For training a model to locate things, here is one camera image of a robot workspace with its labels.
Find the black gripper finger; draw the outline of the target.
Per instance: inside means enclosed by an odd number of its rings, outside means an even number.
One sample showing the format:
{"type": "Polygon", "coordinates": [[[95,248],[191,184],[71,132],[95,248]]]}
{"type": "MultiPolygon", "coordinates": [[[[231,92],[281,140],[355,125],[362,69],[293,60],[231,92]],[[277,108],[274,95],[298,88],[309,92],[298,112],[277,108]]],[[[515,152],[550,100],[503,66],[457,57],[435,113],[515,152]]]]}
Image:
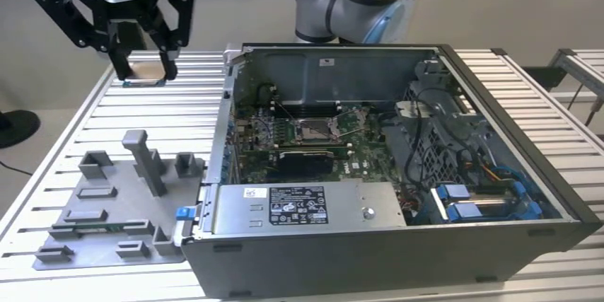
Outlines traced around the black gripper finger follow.
{"type": "Polygon", "coordinates": [[[75,46],[91,47],[107,54],[118,77],[131,75],[129,52],[119,44],[118,23],[113,5],[106,0],[82,0],[93,12],[90,21],[74,0],[35,0],[75,46]]]}
{"type": "Polygon", "coordinates": [[[190,44],[195,0],[169,0],[169,3],[178,14],[177,28],[170,29],[163,12],[157,7],[151,38],[161,49],[161,61],[166,72],[165,80],[173,81],[178,75],[177,58],[182,48],[190,44]]]}

